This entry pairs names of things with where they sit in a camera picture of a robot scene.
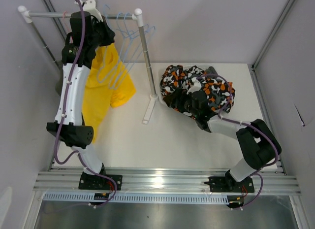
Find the orange black patterned shorts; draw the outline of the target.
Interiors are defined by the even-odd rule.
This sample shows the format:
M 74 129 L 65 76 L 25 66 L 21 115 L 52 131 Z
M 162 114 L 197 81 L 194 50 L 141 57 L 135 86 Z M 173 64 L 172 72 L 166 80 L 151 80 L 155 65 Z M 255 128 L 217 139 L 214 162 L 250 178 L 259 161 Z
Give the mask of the orange black patterned shorts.
M 219 75 L 217 79 L 217 83 L 214 82 L 214 79 L 207 79 L 201 91 L 207 96 L 211 112 L 219 113 L 224 111 L 229 113 L 235 99 L 235 89 L 232 87 L 233 83 L 225 81 Z

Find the blue hanger of grey shorts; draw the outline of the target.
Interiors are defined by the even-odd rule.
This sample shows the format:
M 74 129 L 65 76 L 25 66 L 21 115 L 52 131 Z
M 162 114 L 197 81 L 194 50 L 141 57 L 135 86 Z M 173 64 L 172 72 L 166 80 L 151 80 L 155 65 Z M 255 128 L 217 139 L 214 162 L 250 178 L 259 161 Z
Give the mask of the blue hanger of grey shorts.
M 138 24 L 130 13 L 119 13 L 116 19 L 116 32 L 120 36 L 119 61 L 114 87 L 117 89 L 129 75 L 134 64 L 142 54 L 142 43 Z

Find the grey shorts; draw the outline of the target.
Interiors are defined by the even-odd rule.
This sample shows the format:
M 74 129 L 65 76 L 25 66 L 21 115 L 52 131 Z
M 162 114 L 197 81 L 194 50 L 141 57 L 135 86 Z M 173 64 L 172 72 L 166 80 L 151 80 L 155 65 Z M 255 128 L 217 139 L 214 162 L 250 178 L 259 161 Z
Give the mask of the grey shorts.
M 208 67 L 205 70 L 206 74 L 210 74 L 210 75 L 214 75 L 214 76 L 218 76 L 217 71 L 215 70 L 215 68 L 213 66 Z

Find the blue hanger of patterned shorts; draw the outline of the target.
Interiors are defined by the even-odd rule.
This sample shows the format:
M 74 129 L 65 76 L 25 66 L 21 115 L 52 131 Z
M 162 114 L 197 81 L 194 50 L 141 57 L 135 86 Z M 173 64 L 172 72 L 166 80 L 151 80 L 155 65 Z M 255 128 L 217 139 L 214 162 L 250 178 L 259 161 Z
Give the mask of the blue hanger of patterned shorts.
M 111 85 L 110 88 L 113 90 L 117 90 L 125 77 L 128 75 L 128 65 L 129 65 L 129 52 L 130 48 L 130 38 L 133 34 L 133 30 L 129 29 L 127 26 L 127 22 L 129 19 L 132 19 L 132 15 L 130 13 L 119 13 L 116 18 L 116 32 L 120 37 L 120 42 L 118 44 L 117 52 L 118 52 L 118 60 L 117 63 L 113 67 L 113 71 L 115 70 L 115 74 L 111 77 Z

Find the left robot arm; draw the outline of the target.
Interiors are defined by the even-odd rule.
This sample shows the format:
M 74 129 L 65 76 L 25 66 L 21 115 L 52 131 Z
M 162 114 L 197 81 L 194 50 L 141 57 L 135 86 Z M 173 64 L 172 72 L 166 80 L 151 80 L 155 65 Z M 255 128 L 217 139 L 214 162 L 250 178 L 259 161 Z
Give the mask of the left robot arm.
M 92 140 L 94 129 L 83 119 L 83 97 L 85 85 L 91 72 L 96 49 L 110 45 L 114 33 L 107 24 L 91 13 L 75 12 L 70 16 L 71 32 L 66 37 L 62 49 L 63 86 L 60 104 L 53 122 L 46 129 L 55 137 L 54 156 L 58 156 L 59 142 L 77 154 L 86 175 L 91 175 L 89 183 L 97 190 L 106 186 L 104 165 L 96 155 Z

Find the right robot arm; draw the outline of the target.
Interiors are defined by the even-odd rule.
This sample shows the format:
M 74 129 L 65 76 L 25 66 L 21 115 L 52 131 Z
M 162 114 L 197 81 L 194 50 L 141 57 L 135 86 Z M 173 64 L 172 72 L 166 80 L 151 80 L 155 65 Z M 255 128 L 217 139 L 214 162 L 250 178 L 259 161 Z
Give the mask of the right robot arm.
M 282 152 L 280 144 L 263 120 L 246 123 L 220 117 L 210 108 L 203 91 L 188 93 L 176 88 L 162 98 L 168 107 L 193 118 L 200 129 L 238 141 L 243 157 L 224 176 L 223 186 L 230 191 L 245 185 L 250 176 L 269 162 L 277 161 Z

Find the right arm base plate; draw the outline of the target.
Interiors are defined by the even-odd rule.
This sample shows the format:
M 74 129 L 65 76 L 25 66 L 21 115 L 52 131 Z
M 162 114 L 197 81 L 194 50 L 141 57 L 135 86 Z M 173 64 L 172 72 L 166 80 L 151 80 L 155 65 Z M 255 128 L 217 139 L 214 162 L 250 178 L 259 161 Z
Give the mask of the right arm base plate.
M 242 193 L 244 188 L 248 193 L 254 193 L 254 184 L 250 177 L 245 178 L 241 182 L 237 182 L 229 177 L 211 176 L 204 184 L 208 185 L 210 192 L 213 193 Z

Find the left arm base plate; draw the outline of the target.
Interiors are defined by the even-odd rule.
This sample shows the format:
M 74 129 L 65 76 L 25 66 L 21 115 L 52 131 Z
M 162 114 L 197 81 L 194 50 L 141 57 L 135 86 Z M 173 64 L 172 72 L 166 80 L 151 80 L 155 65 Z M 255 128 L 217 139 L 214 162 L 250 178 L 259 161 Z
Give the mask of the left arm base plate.
M 107 175 L 109 178 L 114 180 L 117 185 L 117 191 L 121 190 L 122 187 L 122 182 L 123 182 L 123 176 L 122 175 Z M 113 189 L 114 184 L 111 180 L 107 180 L 103 177 L 95 176 L 95 175 L 90 175 L 86 173 L 82 173 L 79 181 L 78 188 L 80 190 L 104 190 L 104 191 L 109 191 L 109 190 L 114 190 Z

